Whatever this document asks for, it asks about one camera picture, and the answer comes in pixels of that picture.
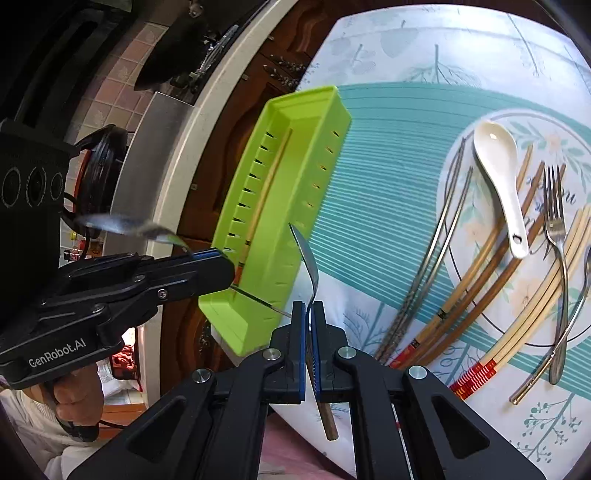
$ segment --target green plastic tray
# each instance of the green plastic tray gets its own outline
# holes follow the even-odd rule
[[[239,282],[277,308],[284,307],[300,266],[288,223],[309,238],[350,123],[336,87],[269,100],[238,164],[212,243],[235,266],[269,167],[291,129]],[[281,317],[233,290],[201,296],[199,307],[238,355],[267,345]]]

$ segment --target white sleeve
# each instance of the white sleeve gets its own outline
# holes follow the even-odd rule
[[[63,431],[47,405],[37,403],[21,391],[1,392],[0,402],[22,444],[50,480],[65,480],[104,444],[73,439]]]

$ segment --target teal stripe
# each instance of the teal stripe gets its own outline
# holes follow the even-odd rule
[[[435,227],[443,160],[474,120],[495,110],[528,108],[555,117],[591,143],[589,128],[500,93],[419,83],[339,90],[353,122],[310,243],[322,271],[394,308],[400,307]],[[427,322],[452,291],[442,268],[418,319]],[[461,339],[484,351],[495,343],[479,325]],[[511,364],[531,372],[538,361],[519,353]],[[591,339],[569,350],[560,386],[591,400]]]

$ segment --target pink cloth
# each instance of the pink cloth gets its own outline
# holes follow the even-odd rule
[[[328,458],[297,434],[283,419],[272,414],[267,417],[262,443],[259,480],[342,480]]]

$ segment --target person's hand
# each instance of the person's hand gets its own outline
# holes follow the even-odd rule
[[[56,414],[76,425],[96,425],[102,414],[105,398],[96,364],[80,368],[56,382],[53,394],[59,402]]]

